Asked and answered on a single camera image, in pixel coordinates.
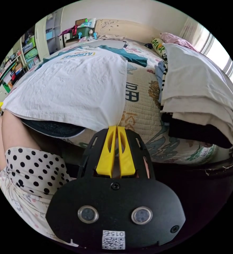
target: folded clothes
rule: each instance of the folded clothes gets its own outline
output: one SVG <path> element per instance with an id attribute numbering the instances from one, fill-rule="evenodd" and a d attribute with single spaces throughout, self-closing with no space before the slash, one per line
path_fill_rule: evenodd
<path id="1" fill-rule="evenodd" d="M 173 138 L 190 139 L 215 144 L 225 149 L 232 147 L 229 140 L 211 124 L 192 124 L 172 118 L 169 123 L 169 136 Z"/>
<path id="2" fill-rule="evenodd" d="M 163 78 L 163 72 L 165 71 L 165 66 L 163 64 L 163 61 L 160 61 L 158 65 L 155 65 L 155 75 L 158 80 L 158 85 L 160 89 L 159 99 L 158 102 L 161 103 L 162 101 L 162 78 Z"/>

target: screw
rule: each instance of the screw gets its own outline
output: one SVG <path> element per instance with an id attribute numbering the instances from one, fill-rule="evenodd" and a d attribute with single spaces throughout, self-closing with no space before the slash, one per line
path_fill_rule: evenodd
<path id="1" fill-rule="evenodd" d="M 176 225 L 176 226 L 174 226 L 174 227 L 171 228 L 170 233 L 174 234 L 174 233 L 176 233 L 178 230 L 179 230 L 179 226 Z"/>
<path id="2" fill-rule="evenodd" d="M 111 188 L 113 190 L 119 190 L 120 189 L 120 184 L 119 183 L 112 183 L 111 184 Z"/>

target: cabinet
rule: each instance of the cabinet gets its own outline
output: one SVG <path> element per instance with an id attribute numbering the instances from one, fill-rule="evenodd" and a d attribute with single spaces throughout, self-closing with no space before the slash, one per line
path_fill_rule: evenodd
<path id="1" fill-rule="evenodd" d="M 0 86 L 0 102 L 4 101 L 4 99 L 7 97 L 8 93 L 5 90 L 4 86 Z"/>
<path id="2" fill-rule="evenodd" d="M 50 56 L 46 39 L 46 22 L 47 17 L 44 17 L 35 24 L 35 44 L 41 61 L 44 57 Z"/>
<path id="3" fill-rule="evenodd" d="M 52 13 L 51 18 L 44 17 L 35 24 L 35 44 L 40 60 L 63 48 L 58 35 L 62 29 L 62 13 L 60 8 Z"/>

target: storage bin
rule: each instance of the storage bin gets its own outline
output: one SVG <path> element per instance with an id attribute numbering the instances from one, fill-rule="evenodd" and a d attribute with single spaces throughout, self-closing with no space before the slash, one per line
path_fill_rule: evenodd
<path id="1" fill-rule="evenodd" d="M 28 41 L 27 43 L 28 43 L 28 44 L 29 44 L 29 43 L 32 43 L 32 44 L 33 44 L 33 47 L 35 46 L 34 35 L 29 39 L 29 41 Z"/>
<path id="2" fill-rule="evenodd" d="M 72 31 L 70 31 L 70 35 L 71 35 L 70 38 L 71 38 L 71 39 L 76 39 L 76 38 L 78 38 L 78 37 L 79 37 L 79 36 L 78 36 L 79 33 L 82 33 L 81 38 L 82 38 L 82 37 L 86 37 L 86 36 L 89 35 L 89 34 L 88 34 L 89 30 L 90 30 L 89 27 L 78 28 L 78 29 L 77 29 L 77 33 L 76 33 L 75 36 L 73 36 L 73 35 L 72 35 Z"/>
<path id="3" fill-rule="evenodd" d="M 33 48 L 33 43 L 28 43 L 25 47 L 23 47 L 24 54 L 27 53 L 30 49 Z"/>

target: quilted bedspread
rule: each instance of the quilted bedspread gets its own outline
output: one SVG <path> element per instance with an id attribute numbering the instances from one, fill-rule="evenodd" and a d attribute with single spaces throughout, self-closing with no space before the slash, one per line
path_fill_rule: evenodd
<path id="1" fill-rule="evenodd" d="M 216 146 L 205 148 L 197 141 L 171 138 L 168 126 L 160 120 L 160 91 L 154 66 L 161 58 L 138 42 L 128 41 L 125 50 L 147 58 L 147 67 L 128 63 L 126 102 L 119 125 L 141 136 L 154 162 L 199 165 L 211 160 L 217 151 Z M 94 131 L 86 129 L 77 137 L 65 141 L 85 148 L 94 134 Z"/>

